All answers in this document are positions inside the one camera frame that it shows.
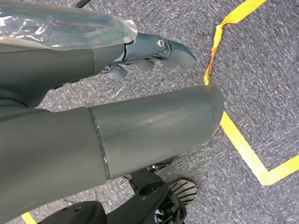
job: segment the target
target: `black mechanical foot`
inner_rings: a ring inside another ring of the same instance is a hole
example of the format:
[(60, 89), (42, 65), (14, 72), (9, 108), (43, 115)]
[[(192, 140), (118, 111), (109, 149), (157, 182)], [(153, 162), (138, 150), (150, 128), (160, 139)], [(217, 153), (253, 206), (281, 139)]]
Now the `black mechanical foot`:
[(194, 201), (198, 193), (196, 185), (192, 181), (180, 179), (170, 185), (171, 189), (183, 205)]
[(55, 212), (41, 224), (183, 224), (187, 214), (168, 184), (146, 168), (131, 173), (129, 182), (135, 195), (109, 214), (100, 202), (81, 202)]

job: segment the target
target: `clear plastic cover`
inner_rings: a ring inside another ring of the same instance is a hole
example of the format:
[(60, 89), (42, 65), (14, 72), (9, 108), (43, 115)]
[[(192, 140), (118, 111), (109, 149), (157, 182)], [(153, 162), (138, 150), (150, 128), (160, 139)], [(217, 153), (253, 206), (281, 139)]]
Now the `clear plastic cover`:
[(42, 49), (99, 48), (133, 41), (133, 21), (85, 9), (0, 2), (0, 43)]

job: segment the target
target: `yellow tape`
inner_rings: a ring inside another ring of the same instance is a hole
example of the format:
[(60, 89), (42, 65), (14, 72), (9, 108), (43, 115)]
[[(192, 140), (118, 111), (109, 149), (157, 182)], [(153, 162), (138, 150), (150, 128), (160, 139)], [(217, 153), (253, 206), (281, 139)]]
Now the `yellow tape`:
[(241, 20), (245, 18), (246, 16), (249, 15), (250, 13), (256, 10), (257, 8), (260, 7), (261, 4), (267, 0), (246, 0), (241, 5), (236, 7), (236, 9), (233, 10), (227, 17), (225, 17), (220, 24), (216, 27), (215, 36), (214, 38), (214, 44), (212, 47), (212, 51), (211, 53), (211, 61), (208, 68), (205, 72), (204, 81), (205, 85), (209, 83), (209, 75), (213, 66), (214, 55), (216, 54), (217, 49), (219, 46), (220, 41), (221, 40), (222, 31), (223, 26), (227, 23), (238, 23)]
[[(214, 58), (221, 40), (223, 26), (227, 23), (238, 23), (267, 0), (246, 0), (231, 13), (228, 14), (220, 24), (216, 27), (214, 44), (211, 53), (211, 61), (205, 72), (205, 85), (209, 84), (209, 75), (213, 66)], [(299, 170), (299, 154), (270, 171), (267, 169), (254, 153), (254, 150), (238, 130), (238, 128), (226, 113), (220, 122), (223, 130), (241, 155), (241, 157), (262, 185), (272, 185), (288, 175)]]
[(21, 216), (26, 224), (36, 224), (35, 221), (29, 212), (24, 213)]
[(222, 129), (229, 137), (241, 157), (263, 185), (264, 173), (267, 169), (251, 149), (238, 128), (224, 112), (220, 122)]

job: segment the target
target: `robotic finger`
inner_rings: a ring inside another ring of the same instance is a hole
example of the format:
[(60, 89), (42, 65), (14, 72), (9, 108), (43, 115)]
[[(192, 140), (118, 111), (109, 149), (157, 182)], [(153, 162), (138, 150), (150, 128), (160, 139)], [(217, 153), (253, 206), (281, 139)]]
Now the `robotic finger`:
[(190, 69), (196, 59), (183, 44), (163, 39), (159, 35), (138, 33), (134, 41), (125, 44), (123, 54), (106, 66), (101, 74), (124, 78), (128, 72), (122, 68), (122, 64), (135, 64), (143, 71), (150, 71), (157, 61), (168, 68), (179, 66)]

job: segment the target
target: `circular hole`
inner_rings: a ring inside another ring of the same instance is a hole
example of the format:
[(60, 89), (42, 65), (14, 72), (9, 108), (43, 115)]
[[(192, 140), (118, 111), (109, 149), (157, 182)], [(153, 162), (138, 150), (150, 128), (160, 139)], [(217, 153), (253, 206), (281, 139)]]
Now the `circular hole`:
[(74, 210), (74, 212), (78, 212), (79, 210), (82, 209), (82, 207), (79, 207)]
[(163, 185), (162, 181), (154, 181), (142, 188), (139, 194), (142, 196), (150, 195), (154, 193)]

